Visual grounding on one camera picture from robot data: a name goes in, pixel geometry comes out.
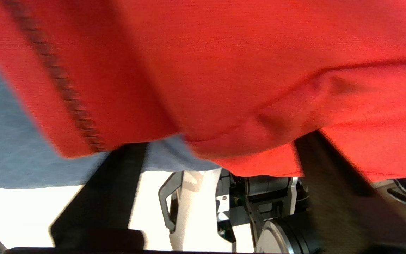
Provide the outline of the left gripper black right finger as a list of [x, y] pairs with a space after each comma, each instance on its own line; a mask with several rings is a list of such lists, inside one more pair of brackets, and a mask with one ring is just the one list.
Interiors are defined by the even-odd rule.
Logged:
[[320, 132], [297, 138], [324, 254], [406, 254], [406, 221]]

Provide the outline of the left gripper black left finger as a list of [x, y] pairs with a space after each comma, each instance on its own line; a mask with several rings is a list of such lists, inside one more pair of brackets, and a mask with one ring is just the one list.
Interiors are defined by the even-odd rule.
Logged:
[[112, 151], [50, 227], [58, 249], [143, 249], [128, 225], [147, 143]]

